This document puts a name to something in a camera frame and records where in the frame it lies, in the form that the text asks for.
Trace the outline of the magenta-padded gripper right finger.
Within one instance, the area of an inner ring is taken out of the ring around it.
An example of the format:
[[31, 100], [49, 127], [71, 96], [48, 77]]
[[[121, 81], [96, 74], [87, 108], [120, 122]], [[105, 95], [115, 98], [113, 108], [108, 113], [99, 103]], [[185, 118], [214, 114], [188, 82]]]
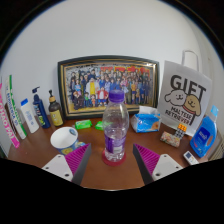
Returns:
[[138, 144], [133, 145], [133, 154], [145, 185], [182, 169], [168, 154], [159, 155]]

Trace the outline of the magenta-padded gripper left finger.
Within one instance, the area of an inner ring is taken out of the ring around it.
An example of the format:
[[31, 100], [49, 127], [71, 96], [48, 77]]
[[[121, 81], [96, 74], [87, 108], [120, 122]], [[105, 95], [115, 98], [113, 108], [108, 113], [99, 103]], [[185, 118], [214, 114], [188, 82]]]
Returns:
[[57, 154], [43, 167], [43, 170], [73, 182], [76, 185], [80, 185], [90, 155], [91, 145], [86, 144], [75, 149], [66, 156]]

